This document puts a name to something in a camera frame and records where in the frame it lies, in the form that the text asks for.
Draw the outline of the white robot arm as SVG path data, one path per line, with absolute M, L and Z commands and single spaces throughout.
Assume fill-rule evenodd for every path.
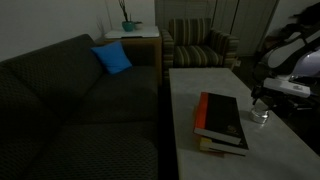
M 265 96 L 309 98 L 311 88 L 294 82 L 293 78 L 319 77 L 319 49 L 320 26 L 315 24 L 268 50 L 253 71 L 253 77 L 258 81 L 251 91 L 253 104 Z

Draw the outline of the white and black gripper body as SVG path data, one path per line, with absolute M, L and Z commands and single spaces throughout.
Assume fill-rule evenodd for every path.
M 289 98 L 288 94 L 285 94 L 280 91 L 272 90 L 263 87 L 262 85 L 256 85 L 251 91 L 251 97 L 259 97 L 262 100 L 274 100 L 276 103 L 280 103 Z

